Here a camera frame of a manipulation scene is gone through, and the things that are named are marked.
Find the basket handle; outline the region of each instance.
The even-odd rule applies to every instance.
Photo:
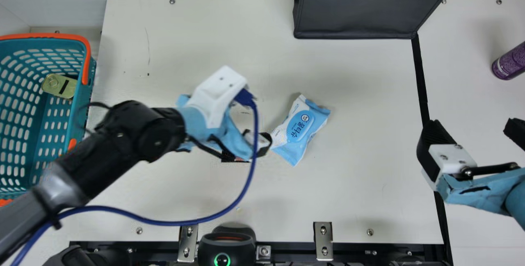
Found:
[[[50,38],[50,39],[64,39],[64,40],[75,40],[82,42],[86,47],[86,60],[84,60],[84,67],[82,68],[82,84],[88,84],[89,75],[89,61],[91,58],[91,46],[86,38],[83,36],[77,36],[76,34],[67,33],[19,33],[19,34],[8,34],[7,36],[0,36],[0,41],[3,40],[14,40],[14,39],[30,39],[30,38]]]

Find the black cable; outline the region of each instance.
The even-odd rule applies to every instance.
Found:
[[[104,109],[107,109],[107,110],[111,110],[111,107],[109,107],[105,103],[102,103],[102,102],[89,102],[88,104],[86,104],[86,105],[84,105],[82,107],[79,107],[79,108],[77,108],[77,110],[75,110],[75,117],[78,116],[79,112],[82,109],[89,109],[90,107],[101,107],[101,108],[104,108]],[[75,125],[76,125],[77,128],[85,130],[89,135],[93,135],[93,131],[92,130],[86,128],[85,125],[81,126],[78,121],[75,121]]]

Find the black base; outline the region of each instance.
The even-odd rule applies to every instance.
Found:
[[[178,242],[73,241],[70,245],[79,245],[88,252],[109,248],[128,252],[131,249],[131,265],[163,265],[164,262],[176,261],[178,256]],[[272,264],[317,262],[313,242],[257,242],[257,245],[272,247]],[[329,264],[388,266],[390,261],[445,260],[445,247],[442,244],[334,243],[333,252],[334,260]]]

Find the black robot arm segment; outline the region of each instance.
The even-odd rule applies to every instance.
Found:
[[[95,130],[50,163],[41,184],[0,209],[0,264],[58,212],[86,205],[136,163],[153,162],[186,138],[176,109],[133,100],[111,107]]]

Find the purple spray can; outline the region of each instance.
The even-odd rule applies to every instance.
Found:
[[[525,72],[525,42],[494,61],[492,70],[502,80],[511,80]]]

